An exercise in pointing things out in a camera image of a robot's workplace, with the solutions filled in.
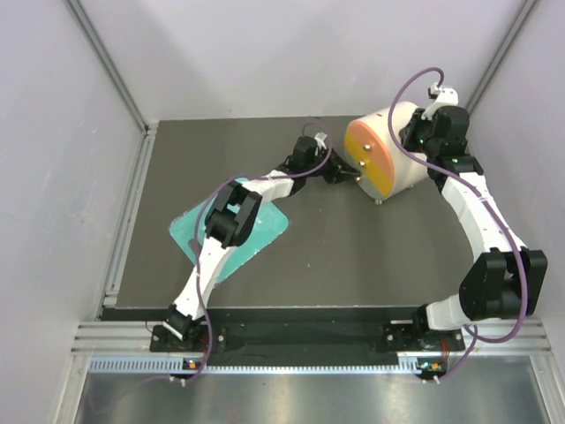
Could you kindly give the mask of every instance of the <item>white cylinder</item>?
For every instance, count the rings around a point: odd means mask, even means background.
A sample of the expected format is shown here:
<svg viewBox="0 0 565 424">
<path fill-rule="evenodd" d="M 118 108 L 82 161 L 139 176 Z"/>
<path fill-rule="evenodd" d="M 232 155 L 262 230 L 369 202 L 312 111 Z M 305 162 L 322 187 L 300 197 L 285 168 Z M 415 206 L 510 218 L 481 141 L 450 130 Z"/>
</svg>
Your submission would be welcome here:
<svg viewBox="0 0 565 424">
<path fill-rule="evenodd" d="M 417 106 L 411 102 L 396 105 L 392 118 L 398 132 L 410 121 Z M 359 185 L 375 200 L 382 201 L 413 186 L 426 177 L 426 167 L 404 155 L 388 132 L 390 108 L 352 121 L 345 133 L 345 151 L 348 162 L 362 172 Z M 416 154 L 426 159 L 423 154 Z"/>
</svg>

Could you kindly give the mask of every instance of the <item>robotic arm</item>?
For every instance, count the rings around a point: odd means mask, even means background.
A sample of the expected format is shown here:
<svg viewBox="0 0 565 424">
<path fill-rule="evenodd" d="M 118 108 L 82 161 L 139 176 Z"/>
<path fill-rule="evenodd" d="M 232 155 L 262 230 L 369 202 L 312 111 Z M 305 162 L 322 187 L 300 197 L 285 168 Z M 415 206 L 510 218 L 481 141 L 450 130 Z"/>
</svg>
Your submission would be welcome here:
<svg viewBox="0 0 565 424">
<path fill-rule="evenodd" d="M 527 314 L 530 315 L 538 302 L 547 259 L 542 251 L 529 250 L 502 218 L 488 192 L 480 164 L 467 153 L 469 113 L 457 106 L 456 91 L 434 84 L 428 94 L 434 102 L 425 110 L 416 109 L 408 125 L 400 131 L 404 148 L 425 154 L 429 163 L 471 183 L 481 197 L 454 178 L 428 169 L 428 176 L 456 212 L 471 244 L 475 263 L 457 294 L 418 309 L 414 328 L 419 337 L 426 337 L 433 331 L 459 329 L 486 318 L 517 318 L 519 315 L 522 293 L 516 259 L 498 224 L 482 204 L 484 201 L 501 218 L 520 250 L 527 277 Z"/>
<path fill-rule="evenodd" d="M 216 196 L 206 219 L 206 237 L 200 250 L 200 290 L 204 304 L 217 282 L 223 265 L 243 245 L 252 232 L 260 205 L 289 197 L 301 190 L 309 177 L 324 177 L 328 184 L 337 184 L 358 177 L 360 172 L 350 167 L 326 145 L 327 135 L 300 137 L 292 155 L 266 176 L 244 183 L 230 182 Z M 317 171 L 303 177 L 294 177 L 326 163 Z M 196 267 L 186 286 L 169 307 L 163 326 L 180 340 L 196 337 L 194 325 L 204 311 L 199 303 L 196 285 Z"/>
</svg>

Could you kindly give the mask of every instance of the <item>teal mat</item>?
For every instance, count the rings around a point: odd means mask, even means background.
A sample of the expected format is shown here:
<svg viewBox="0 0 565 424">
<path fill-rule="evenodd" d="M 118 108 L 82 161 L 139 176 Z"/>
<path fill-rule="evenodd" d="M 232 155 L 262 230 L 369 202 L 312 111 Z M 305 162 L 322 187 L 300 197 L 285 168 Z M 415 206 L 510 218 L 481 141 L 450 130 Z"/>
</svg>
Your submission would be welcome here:
<svg viewBox="0 0 565 424">
<path fill-rule="evenodd" d="M 200 220 L 200 227 L 198 228 L 198 241 L 200 244 L 203 243 L 205 235 L 204 218 L 212 206 L 212 203 L 214 202 L 210 202 L 207 210 Z M 196 217 L 203 204 L 204 202 L 200 203 L 200 205 L 196 208 L 189 210 L 184 215 L 175 219 L 169 227 L 170 235 L 177 242 L 183 252 L 185 252 L 185 255 L 188 256 L 188 259 L 190 259 L 192 263 L 194 263 L 195 258 L 194 253 L 188 246 L 188 241 L 192 239 L 192 235 L 194 234 L 194 225 L 196 224 Z M 263 248 L 273 242 L 273 240 L 283 234 L 287 228 L 289 228 L 289 218 L 287 218 L 279 208 L 272 203 L 261 205 L 251 236 L 249 236 L 249 239 L 247 239 L 242 246 L 238 247 L 228 259 L 226 264 L 223 266 L 217 283 L 221 283 L 233 274 L 236 269 L 241 267 Z"/>
</svg>

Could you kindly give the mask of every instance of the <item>cable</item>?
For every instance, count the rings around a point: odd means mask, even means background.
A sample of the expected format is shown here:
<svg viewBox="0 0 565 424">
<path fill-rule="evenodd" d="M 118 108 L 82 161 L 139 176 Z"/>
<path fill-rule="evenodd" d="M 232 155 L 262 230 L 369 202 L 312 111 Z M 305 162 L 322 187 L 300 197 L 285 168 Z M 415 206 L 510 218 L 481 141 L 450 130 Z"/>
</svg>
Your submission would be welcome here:
<svg viewBox="0 0 565 424">
<path fill-rule="evenodd" d="M 443 168 L 441 168 L 437 165 L 434 165 L 433 163 L 428 163 L 428 162 L 420 159 L 419 157 L 413 155 L 411 152 L 409 152 L 408 150 L 406 150 L 404 148 L 402 143 L 397 139 L 397 137 L 395 135 L 395 131 L 394 131 L 393 126 L 392 126 L 392 116 L 393 116 L 393 113 L 395 111 L 396 104 L 400 100 L 400 97 L 403 95 L 404 91 L 406 91 L 406 88 L 408 88 L 412 84 L 412 82 L 414 82 L 415 80 L 420 78 L 422 75 L 425 75 L 429 72 L 439 73 L 440 74 L 440 82 L 438 83 L 438 85 L 441 85 L 443 83 L 443 78 L 444 78 L 443 70 L 440 69 L 440 68 L 437 68 L 437 67 L 426 68 L 426 69 L 416 73 L 413 77 L 411 77 L 410 79 L 408 79 L 408 81 L 406 81 L 406 83 L 400 88 L 400 90 L 398 91 L 398 94 L 396 94 L 395 99 L 392 101 L 392 104 L 390 105 L 390 112 L 388 113 L 388 131 L 390 132 L 390 137 L 392 138 L 392 141 L 396 144 L 396 147 L 402 153 L 404 153 L 406 156 L 408 156 L 412 161 L 419 163 L 420 165 L 424 165 L 427 168 L 430 168 L 432 170 L 436 170 L 437 172 L 439 172 L 439 173 L 441 173 L 441 174 L 443 174 L 447 177 L 453 178 L 458 183 L 461 183 L 465 187 L 469 188 L 469 190 L 471 190 L 478 198 L 482 198 L 481 192 L 473 184 L 469 183 L 468 181 L 464 180 L 463 178 L 459 177 L 457 174 L 455 174 L 453 172 L 450 172 L 448 170 L 444 170 Z M 487 342 L 487 343 L 505 343 L 505 342 L 508 342 L 511 338 L 513 338 L 518 333 L 518 331 L 522 328 L 522 325 L 524 324 L 524 320 L 526 318 L 526 312 L 527 312 L 527 309 L 528 309 L 528 283 L 527 283 L 527 280 L 526 280 L 526 272 L 525 272 L 525 268 L 524 268 L 524 261 L 522 260 L 522 256 L 520 256 L 520 252 L 518 251 L 518 246 L 516 245 L 516 242 L 512 238 L 512 235 L 510 234 L 509 228 L 504 224 L 502 219 L 494 211 L 493 207 L 488 203 L 488 201 L 481 201 L 481 203 L 486 208 L 486 210 L 488 211 L 488 213 L 492 217 L 492 219 L 496 222 L 498 227 L 501 229 L 502 234 L 504 235 L 504 237 L 506 238 L 506 240 L 510 244 L 510 247 L 512 248 L 512 253 L 514 254 L 514 258 L 516 259 L 516 265 L 517 265 L 517 268 L 518 268 L 518 275 L 519 275 L 519 279 L 520 279 L 520 290 L 521 290 L 521 293 L 522 293 L 522 303 L 520 305 L 520 314 L 518 315 L 518 319 L 516 320 L 516 324 L 514 325 L 514 328 L 504 337 L 500 337 L 500 338 L 482 337 L 479 334 L 477 334 L 476 332 L 473 332 L 468 325 L 465 325 L 465 329 L 469 332 L 469 334 L 476 337 L 480 341 Z"/>
<path fill-rule="evenodd" d="M 198 380 L 200 378 L 200 376 L 202 375 L 202 372 L 204 371 L 204 368 L 206 367 L 207 361 L 210 357 L 210 353 L 212 351 L 212 345 L 214 343 L 214 334 L 212 331 L 212 322 L 210 321 L 210 315 L 207 311 L 206 308 L 206 304 L 204 303 L 204 299 L 202 298 L 202 290 L 200 288 L 200 252 L 197 251 L 196 247 L 194 245 L 197 246 L 196 243 L 191 243 L 191 241 L 194 240 L 198 240 L 198 228 L 200 227 L 200 221 L 202 220 L 202 216 L 204 215 L 204 211 L 207 209 L 208 205 L 215 199 L 216 195 L 225 187 L 227 186 L 231 181 L 234 181 L 235 179 L 238 178 L 247 178 L 248 180 L 254 180 L 254 179 L 258 179 L 258 180 L 269 180 L 269 179 L 284 179 L 284 178 L 302 178 L 302 177 L 307 177 L 308 175 L 313 174 L 314 172 L 316 172 L 317 170 L 320 170 L 329 160 L 329 157 L 331 156 L 332 153 L 332 149 L 334 148 L 334 142 L 332 139 L 331 134 L 329 133 L 328 129 L 326 128 L 326 126 L 324 126 L 324 124 L 322 124 L 319 121 L 312 121 L 312 122 L 308 122 L 306 123 L 303 127 L 302 127 L 302 135 L 305 135 L 305 130 L 308 126 L 311 125 L 315 125 L 318 126 L 322 131 L 324 131 L 324 133 L 328 136 L 328 151 L 326 153 L 326 155 L 324 156 L 324 159 L 316 166 L 314 166 L 313 168 L 311 168 L 310 170 L 304 171 L 304 172 L 299 172 L 298 174 L 292 174 L 292 175 L 287 175 L 287 176 L 276 176 L 276 177 L 247 177 L 246 175 L 238 175 L 232 178 L 228 178 L 226 179 L 223 183 L 221 183 L 204 201 L 204 203 L 202 204 L 202 208 L 200 208 L 198 215 L 196 216 L 196 224 L 194 225 L 194 233 L 193 233 L 193 238 L 192 240 L 189 241 L 189 247 L 191 248 L 191 250 L 194 252 L 194 257 L 195 257 L 195 261 L 194 261 L 194 266 L 196 268 L 196 294 L 198 296 L 198 302 L 200 304 L 200 308 L 202 309 L 203 313 L 204 313 L 204 320 L 206 322 L 207 325 L 207 333 L 208 333 L 208 346 L 207 348 L 204 349 L 204 354 L 202 356 L 202 361 L 200 363 L 200 366 L 198 367 L 198 369 L 196 370 L 196 372 L 194 374 L 191 375 L 187 375 L 187 378 L 185 380 L 185 384 L 190 384 L 195 382 L 196 380 Z M 88 402 L 88 407 L 90 408 L 90 411 L 94 414 L 94 415 L 100 415 L 103 413 L 106 413 L 107 411 L 109 411 L 112 407 L 114 407 L 120 400 L 122 400 L 123 398 L 131 395 L 135 390 L 139 389 L 141 386 L 146 385 L 147 383 L 150 382 L 155 382 L 155 381 L 164 381 L 164 380 L 170 380 L 169 376 L 166 375 L 153 375 L 151 377 L 148 377 L 144 380 L 141 380 L 140 382 L 137 382 L 136 384 L 134 384 L 133 386 L 131 386 L 130 389 L 124 391 L 123 393 L 121 393 L 120 395 L 118 395 L 117 397 L 115 397 L 113 400 L 111 400 L 106 406 L 104 406 L 103 408 L 97 408 L 94 405 L 94 395 L 93 395 L 93 391 L 89 390 L 88 391 L 88 395 L 87 395 L 87 402 Z"/>
<path fill-rule="evenodd" d="M 477 333 L 477 326 L 473 325 L 474 329 L 475 329 L 475 334 Z M 452 375 L 457 369 L 459 369 L 459 367 L 465 362 L 465 360 L 467 359 L 467 357 L 469 357 L 469 355 L 471 355 L 471 352 L 473 352 L 473 349 L 475 348 L 475 345 L 477 344 L 477 336 L 473 335 L 473 339 L 471 340 L 471 344 L 469 344 L 469 347 L 467 348 L 467 350 L 465 351 L 465 353 L 463 355 L 461 355 L 461 358 L 459 358 L 459 360 L 456 362 L 456 364 L 449 368 L 448 371 L 442 375 L 441 377 L 439 377 L 438 381 L 443 382 L 446 378 L 448 378 L 450 375 Z"/>
</svg>

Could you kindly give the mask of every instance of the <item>white wall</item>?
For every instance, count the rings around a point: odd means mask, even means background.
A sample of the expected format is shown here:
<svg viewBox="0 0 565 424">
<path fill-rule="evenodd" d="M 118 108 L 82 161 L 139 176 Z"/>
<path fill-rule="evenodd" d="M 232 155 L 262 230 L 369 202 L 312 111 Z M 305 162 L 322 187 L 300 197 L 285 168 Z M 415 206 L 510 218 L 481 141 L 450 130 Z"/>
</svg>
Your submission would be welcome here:
<svg viewBox="0 0 565 424">
<path fill-rule="evenodd" d="M 62 1 L 0 11 L 0 421 L 47 422 L 140 132 Z"/>
<path fill-rule="evenodd" d="M 565 3 L 543 0 L 471 119 L 473 152 L 513 229 L 549 269 L 537 314 L 565 370 Z"/>
<path fill-rule="evenodd" d="M 148 121 L 365 114 L 431 65 L 465 102 L 521 2 L 82 0 Z"/>
</svg>

